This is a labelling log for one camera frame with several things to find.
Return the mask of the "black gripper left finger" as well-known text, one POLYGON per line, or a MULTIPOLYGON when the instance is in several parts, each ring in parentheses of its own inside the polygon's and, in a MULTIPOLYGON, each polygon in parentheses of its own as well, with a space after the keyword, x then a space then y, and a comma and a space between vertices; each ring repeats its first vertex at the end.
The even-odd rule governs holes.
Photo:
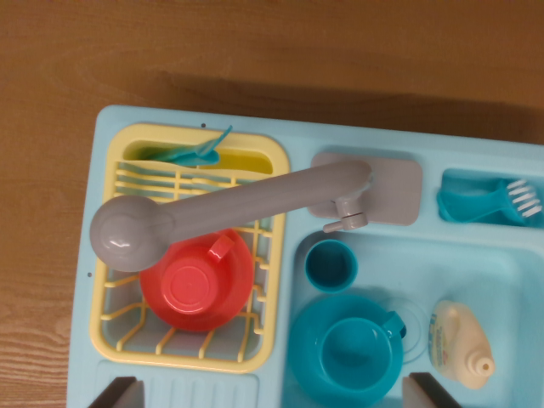
POLYGON ((145 408, 145 384, 136 377, 116 377, 89 408, 145 408))

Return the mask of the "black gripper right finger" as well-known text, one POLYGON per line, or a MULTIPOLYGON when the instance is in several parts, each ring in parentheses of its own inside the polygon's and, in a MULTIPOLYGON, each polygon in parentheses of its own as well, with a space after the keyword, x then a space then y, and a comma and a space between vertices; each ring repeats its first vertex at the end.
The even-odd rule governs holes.
POLYGON ((428 372, 412 372, 402 381, 403 408, 462 408, 428 372))

